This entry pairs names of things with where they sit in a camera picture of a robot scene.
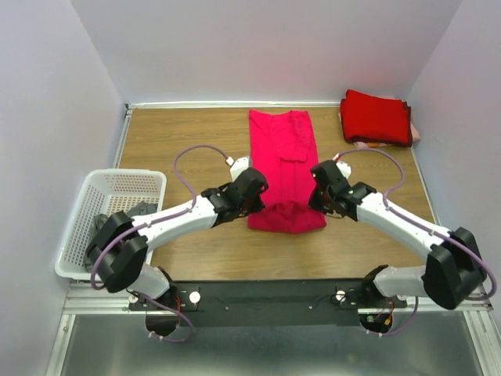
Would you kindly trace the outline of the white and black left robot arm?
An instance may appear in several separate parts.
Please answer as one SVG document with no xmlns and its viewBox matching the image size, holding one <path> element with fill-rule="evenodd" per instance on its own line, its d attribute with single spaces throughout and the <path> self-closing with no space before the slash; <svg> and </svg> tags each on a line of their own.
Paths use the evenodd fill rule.
<svg viewBox="0 0 501 376">
<path fill-rule="evenodd" d="M 135 217 L 124 211 L 111 215 L 86 249 L 92 287 L 111 294 L 129 290 L 145 295 L 154 308 L 166 309 L 173 302 L 173 283 L 146 256 L 186 234 L 260 212 L 265 208 L 261 195 L 268 188 L 263 174 L 246 168 L 232 182 L 206 189 L 179 206 Z"/>
</svg>

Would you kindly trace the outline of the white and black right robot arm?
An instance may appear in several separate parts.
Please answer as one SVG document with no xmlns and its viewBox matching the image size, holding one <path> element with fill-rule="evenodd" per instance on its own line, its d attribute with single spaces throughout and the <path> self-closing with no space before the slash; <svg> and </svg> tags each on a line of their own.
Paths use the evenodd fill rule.
<svg viewBox="0 0 501 376">
<path fill-rule="evenodd" d="M 486 280 L 476 240 L 468 230 L 437 226 L 392 204 L 365 183 L 351 185 L 333 160 L 314 166 L 311 174 L 315 188 L 310 208 L 373 226 L 424 261 L 405 268 L 378 266 L 346 293 L 346 302 L 376 307 L 400 295 L 430 298 L 444 309 L 455 309 Z"/>
</svg>

